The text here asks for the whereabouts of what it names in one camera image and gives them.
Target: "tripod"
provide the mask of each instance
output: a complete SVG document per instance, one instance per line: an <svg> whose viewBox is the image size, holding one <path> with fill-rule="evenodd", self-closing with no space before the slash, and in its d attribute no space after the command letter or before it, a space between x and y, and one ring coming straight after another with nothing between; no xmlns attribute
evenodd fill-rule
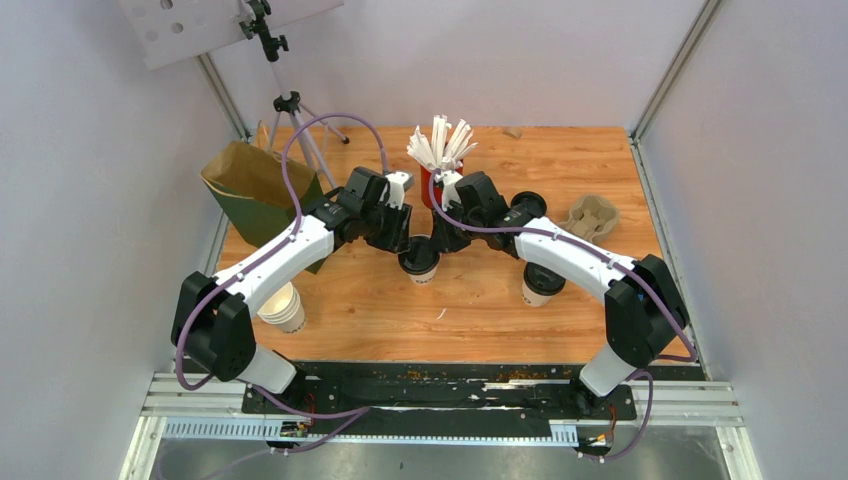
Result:
<svg viewBox="0 0 848 480"><path fill-rule="evenodd" d="M284 52L288 52L289 45L286 41L285 35L280 35L279 37L271 35L268 24L265 22L265 16L271 14L271 6L268 4L268 0L248 0L246 3L252 10L252 17L254 17L254 20L250 22L243 21L240 22L239 25L248 40L252 39L254 35L259 37L259 40L262 42L262 49L265 51L265 58L268 59L268 62L271 64L271 70L274 72L274 80L276 80L277 87L280 89L280 96L274 99L274 110L276 110L277 115L274 118L270 138L268 139L267 150L270 152L274 145L274 137L277 134L277 127L280 126L280 117L283 112L288 114L292 127L294 127L295 130L299 129L304 123L303 117L300 113L301 109L313 117L316 115L300 101L300 93L286 88L285 81L283 80L283 72L281 71L278 61L280 60L280 49ZM289 98L283 98L283 96L287 93ZM324 127L339 137L342 143L350 143L350 139L336 127L327 123L326 120L320 120L320 122L324 125ZM303 151L303 158L306 160L306 164L309 168L318 173L323 173L324 176L327 177L327 181L330 182L330 187L336 188L338 184L336 184L333 174L330 173L330 170L327 168L327 164L324 162L324 156L321 155L321 151L318 149L318 145L315 143L315 139L312 138L309 130L304 130L304 132L297 137L297 140L300 143L300 149ZM315 163L312 161L313 154L318 160L318 168L315 167Z"/></svg>

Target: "white wall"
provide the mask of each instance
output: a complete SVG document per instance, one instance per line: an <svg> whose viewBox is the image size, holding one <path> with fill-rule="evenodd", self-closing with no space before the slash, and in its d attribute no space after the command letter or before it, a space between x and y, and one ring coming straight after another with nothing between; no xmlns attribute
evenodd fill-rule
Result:
<svg viewBox="0 0 848 480"><path fill-rule="evenodd" d="M282 30L291 89L378 125L633 127L702 0L347 0ZM213 58L251 126L278 96L258 39Z"/></svg>
<svg viewBox="0 0 848 480"><path fill-rule="evenodd" d="M848 3L728 1L644 142L769 480L845 478Z"/></svg>
<svg viewBox="0 0 848 480"><path fill-rule="evenodd" d="M230 138L191 62L148 72L111 1L0 16L0 472L116 478L165 364Z"/></svg>

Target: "metal floor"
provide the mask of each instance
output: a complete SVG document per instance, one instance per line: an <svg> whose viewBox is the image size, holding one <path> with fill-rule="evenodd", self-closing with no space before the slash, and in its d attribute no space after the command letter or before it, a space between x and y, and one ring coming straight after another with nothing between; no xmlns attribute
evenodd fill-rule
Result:
<svg viewBox="0 0 848 480"><path fill-rule="evenodd" d="M635 428L619 426L622 448ZM264 442L170 440L160 446L163 477L194 480ZM151 479L158 480L154 469ZM556 447L417 446L331 443L313 452L262 456L216 479L729 479L714 428L649 427L628 456L605 465Z"/></svg>

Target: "stack of paper cups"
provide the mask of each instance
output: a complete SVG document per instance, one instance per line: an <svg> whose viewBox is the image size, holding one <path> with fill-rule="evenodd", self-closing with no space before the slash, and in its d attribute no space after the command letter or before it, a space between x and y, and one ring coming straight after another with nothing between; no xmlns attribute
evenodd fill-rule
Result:
<svg viewBox="0 0 848 480"><path fill-rule="evenodd" d="M285 333L295 333L306 325L300 294L291 282L283 285L259 308L259 318Z"/></svg>
<svg viewBox="0 0 848 480"><path fill-rule="evenodd" d="M547 268L529 262L524 267L524 284L521 286L521 293L527 305L541 307L563 288L565 288L565 279Z"/></svg>
<svg viewBox="0 0 848 480"><path fill-rule="evenodd" d="M439 252L430 246L430 237L415 235L409 239L409 250L398 254L400 268L416 285L426 285L436 275Z"/></svg>

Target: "red cup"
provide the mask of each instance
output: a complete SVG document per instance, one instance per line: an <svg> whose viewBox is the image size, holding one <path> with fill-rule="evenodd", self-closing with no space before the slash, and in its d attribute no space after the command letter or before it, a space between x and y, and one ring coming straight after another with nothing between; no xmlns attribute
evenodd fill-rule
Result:
<svg viewBox="0 0 848 480"><path fill-rule="evenodd" d="M462 175L462 167L456 169L456 173ZM433 172L424 168L424 165L421 165L421 201L424 202L424 206L433 209L433 202L430 201L430 180L433 176ZM441 205L442 203L442 189L433 185L433 193L436 195L436 201Z"/></svg>

